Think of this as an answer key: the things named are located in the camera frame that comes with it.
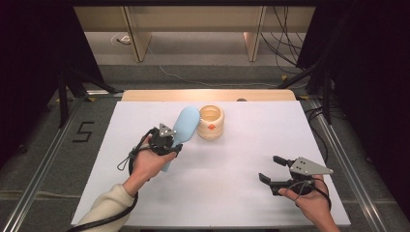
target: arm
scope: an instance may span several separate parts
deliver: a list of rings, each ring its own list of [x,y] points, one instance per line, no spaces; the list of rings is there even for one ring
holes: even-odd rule
[[[323,181],[322,175],[315,175],[314,178]],[[325,193],[328,193],[325,183],[322,181],[316,180],[314,181],[314,184],[318,189],[321,189]],[[279,194],[295,201],[305,217],[313,222],[313,224],[319,229],[319,231],[339,231],[331,215],[328,201],[319,192],[314,190],[307,195],[301,195],[298,197],[298,194],[294,191],[286,188],[281,188],[279,190]]]
[[[99,219],[109,218],[127,209],[133,202],[133,197],[141,187],[151,178],[157,176],[162,167],[169,161],[175,159],[176,153],[165,156],[158,156],[151,150],[144,150],[138,153],[133,164],[131,176],[123,185],[116,185],[110,192],[102,194],[94,202],[90,212],[88,212],[78,223],[85,224]],[[87,231],[119,231],[130,215],[122,217],[109,224],[95,227]]]

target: cream sweater sleeve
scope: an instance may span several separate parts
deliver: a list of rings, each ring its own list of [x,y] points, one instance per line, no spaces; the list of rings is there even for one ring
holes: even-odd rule
[[[124,190],[122,185],[115,185],[111,191],[106,192],[97,198],[91,207],[90,212],[88,212],[78,223],[85,224],[88,222],[93,222],[96,220],[109,218],[114,215],[117,215],[127,209],[132,205],[133,198],[130,197],[127,192]],[[97,232],[97,231],[119,231],[121,227],[129,219],[130,215],[122,217],[118,220],[115,220],[109,224],[98,226],[89,230],[88,232]]]

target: person's right hand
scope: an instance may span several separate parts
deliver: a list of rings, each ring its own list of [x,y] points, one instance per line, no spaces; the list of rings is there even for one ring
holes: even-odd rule
[[[322,175],[314,175],[313,177],[323,181]],[[315,186],[328,194],[325,183],[319,180],[314,181]],[[320,231],[339,231],[332,218],[327,199],[318,191],[313,190],[311,193],[299,197],[297,193],[287,188],[281,188],[278,192],[280,195],[293,200],[305,217],[313,222]]]

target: white desk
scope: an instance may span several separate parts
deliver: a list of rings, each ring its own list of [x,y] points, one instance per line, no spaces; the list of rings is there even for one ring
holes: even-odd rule
[[[290,160],[302,156],[324,164],[297,101],[118,102],[73,223],[101,193],[127,179],[128,171],[116,166],[146,131],[159,123],[172,127],[185,106],[208,103],[225,112],[221,138],[207,141],[196,135],[186,143],[168,172],[140,190],[126,225],[174,229],[311,225],[294,202],[273,196],[258,179],[259,172],[273,181],[290,178],[286,167],[273,162],[274,155]],[[336,224],[349,225],[330,176],[325,181]]]

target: gray carpet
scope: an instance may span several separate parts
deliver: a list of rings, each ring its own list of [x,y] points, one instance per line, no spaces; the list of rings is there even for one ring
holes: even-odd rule
[[[204,86],[189,83],[175,76],[165,75],[158,66],[101,66],[105,82],[117,89],[186,89],[186,88],[263,88],[261,85],[232,85],[220,86],[228,83],[267,83],[281,84],[278,78],[281,71],[273,67],[230,67],[230,66],[163,66],[168,73],[178,74],[185,80],[202,81],[219,86]],[[89,89],[97,89],[86,84]],[[304,88],[294,89],[296,95],[304,94]],[[13,210],[19,191],[25,190],[37,166],[52,142],[59,125],[59,108],[56,97],[48,105],[49,112],[45,112],[31,136],[25,141],[28,147],[26,154],[13,156],[0,171],[0,226],[4,226],[7,217]],[[119,98],[97,98],[95,101],[85,101],[81,104],[65,141],[53,161],[40,191],[58,194],[50,197],[39,195],[31,206],[19,231],[65,231],[70,228],[71,218],[75,212],[79,197],[87,183],[88,176],[94,165],[106,128],[109,124],[115,103]],[[302,107],[311,109],[310,101],[301,101]],[[402,214],[399,207],[389,194],[371,163],[365,160],[366,154],[361,143],[347,120],[335,107],[333,109],[333,127],[337,132],[346,153],[352,160],[356,171],[371,199],[380,211],[388,231],[410,231],[409,221]],[[94,122],[84,128],[92,134],[88,142],[74,143],[74,140],[84,139],[85,134],[77,134],[81,122]],[[324,132],[317,123],[312,125],[324,137]],[[324,154],[325,148],[316,136],[317,144]],[[348,184],[344,173],[329,145],[328,166],[336,172],[333,176],[337,191],[343,205],[350,216],[352,225],[341,228],[341,231],[371,231],[366,217]],[[316,231],[315,228],[283,229],[280,231]]]

